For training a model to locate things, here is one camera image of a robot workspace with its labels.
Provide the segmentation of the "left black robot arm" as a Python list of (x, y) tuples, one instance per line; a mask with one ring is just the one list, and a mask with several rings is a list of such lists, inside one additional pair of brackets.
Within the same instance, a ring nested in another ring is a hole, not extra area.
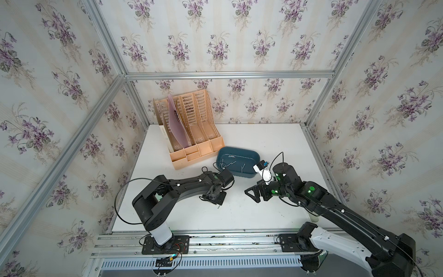
[(133, 199), (134, 208), (139, 222), (135, 225), (144, 226), (161, 248), (173, 243), (174, 235), (167, 226), (166, 220), (177, 202), (193, 197), (207, 203), (222, 205), (226, 191), (235, 183), (233, 174), (224, 169), (221, 172), (202, 171), (197, 177), (181, 180), (167, 179), (164, 175), (151, 178), (134, 178), (123, 186), (134, 181), (147, 181), (146, 187)]

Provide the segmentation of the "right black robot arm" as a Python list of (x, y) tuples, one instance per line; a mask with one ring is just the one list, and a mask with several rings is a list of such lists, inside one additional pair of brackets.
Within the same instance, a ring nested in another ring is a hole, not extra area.
[(373, 277), (410, 277), (415, 270), (423, 275), (416, 262), (416, 242), (409, 235), (395, 235), (371, 223), (319, 184), (302, 181), (286, 162), (269, 169), (262, 160), (253, 169), (262, 179), (245, 194), (256, 203), (273, 197), (288, 198), (288, 205), (324, 217), (350, 235), (344, 238), (312, 222), (305, 222), (295, 234), (278, 235), (281, 250), (298, 253), (305, 272), (315, 273), (324, 256), (331, 252), (364, 268)]

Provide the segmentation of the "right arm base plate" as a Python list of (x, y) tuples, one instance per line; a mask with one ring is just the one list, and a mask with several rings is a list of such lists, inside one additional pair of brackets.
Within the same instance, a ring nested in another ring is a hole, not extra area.
[(303, 255), (313, 255), (324, 252), (324, 249), (317, 248), (314, 245), (311, 234), (279, 234), (277, 243), (284, 253), (300, 252)]

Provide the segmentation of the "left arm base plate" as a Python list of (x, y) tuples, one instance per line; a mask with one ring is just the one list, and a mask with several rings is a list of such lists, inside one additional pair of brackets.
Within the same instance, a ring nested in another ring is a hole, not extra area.
[(171, 254), (188, 254), (190, 244), (190, 236), (173, 235), (165, 244), (159, 245), (151, 236), (144, 238), (141, 243), (143, 255), (171, 255)]

